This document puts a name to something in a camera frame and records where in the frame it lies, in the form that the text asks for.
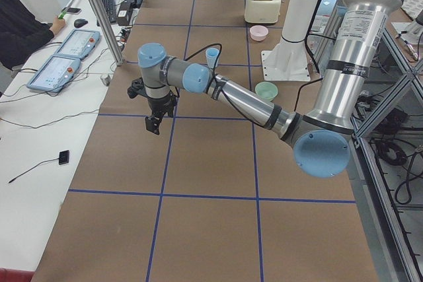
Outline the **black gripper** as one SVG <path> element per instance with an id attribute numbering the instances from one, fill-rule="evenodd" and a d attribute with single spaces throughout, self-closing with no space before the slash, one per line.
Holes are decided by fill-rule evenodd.
<path id="1" fill-rule="evenodd" d="M 145 118 L 146 130 L 159 135 L 159 126 L 165 115 L 173 118 L 174 108 L 177 105 L 176 95 L 168 93 L 162 98 L 147 97 L 148 105 L 151 109 L 151 115 Z"/>

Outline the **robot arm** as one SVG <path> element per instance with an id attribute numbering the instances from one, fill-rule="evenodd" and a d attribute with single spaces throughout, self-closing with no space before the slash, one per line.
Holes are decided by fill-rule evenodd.
<path id="1" fill-rule="evenodd" d="M 279 105 L 215 73 L 214 68 L 168 55 L 158 43 L 137 52 L 141 77 L 128 95 L 146 97 L 148 131 L 159 132 L 164 115 L 173 115 L 173 88 L 204 93 L 232 106 L 252 123 L 273 131 L 292 149 L 297 165 L 309 175 L 328 178 L 349 163 L 351 115 L 362 91 L 389 15 L 404 0 L 342 0 L 346 8 L 314 107 L 306 114 Z"/>

